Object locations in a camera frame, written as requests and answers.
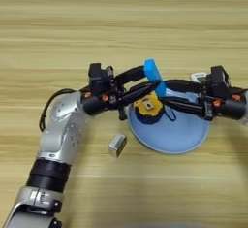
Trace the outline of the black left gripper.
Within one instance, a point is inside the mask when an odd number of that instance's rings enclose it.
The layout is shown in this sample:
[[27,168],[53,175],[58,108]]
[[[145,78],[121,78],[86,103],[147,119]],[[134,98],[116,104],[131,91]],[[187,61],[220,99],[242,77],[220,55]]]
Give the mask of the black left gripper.
[[[143,66],[138,66],[117,75],[115,80],[120,84],[126,84],[128,82],[139,81],[144,77],[145,73]],[[124,106],[146,96],[159,84],[159,80],[145,81],[131,87],[126,93],[124,90],[114,89],[101,93],[100,95],[94,95],[88,87],[85,87],[81,90],[81,104],[85,112],[91,116],[101,114],[106,111],[118,110],[119,118],[125,119],[126,111]]]

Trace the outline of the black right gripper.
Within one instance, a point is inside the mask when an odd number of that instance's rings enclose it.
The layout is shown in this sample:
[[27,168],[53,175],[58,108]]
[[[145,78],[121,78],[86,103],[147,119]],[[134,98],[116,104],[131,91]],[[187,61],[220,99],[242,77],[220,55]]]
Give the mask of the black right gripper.
[[[201,92],[203,90],[203,85],[195,81],[167,80],[165,84],[167,88],[178,92]],[[241,120],[246,116],[245,89],[232,89],[229,98],[214,96],[205,91],[202,94],[203,106],[180,97],[160,97],[159,100],[178,112],[194,114],[207,121],[212,121],[216,116],[234,120]]]

